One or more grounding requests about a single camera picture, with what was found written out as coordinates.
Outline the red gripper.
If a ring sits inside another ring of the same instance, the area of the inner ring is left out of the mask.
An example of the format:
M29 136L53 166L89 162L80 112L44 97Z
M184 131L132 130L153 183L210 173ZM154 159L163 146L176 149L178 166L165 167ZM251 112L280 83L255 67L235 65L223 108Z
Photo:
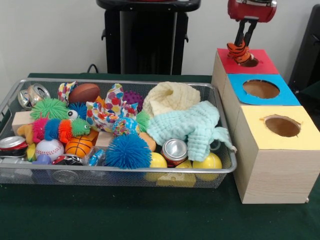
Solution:
M239 28L235 38L235 45L244 43L248 47L257 23L251 22L248 31L244 35L247 20L257 20L260 23L268 23L272 20L277 10L276 0L229 0L227 13L233 20L239 21Z

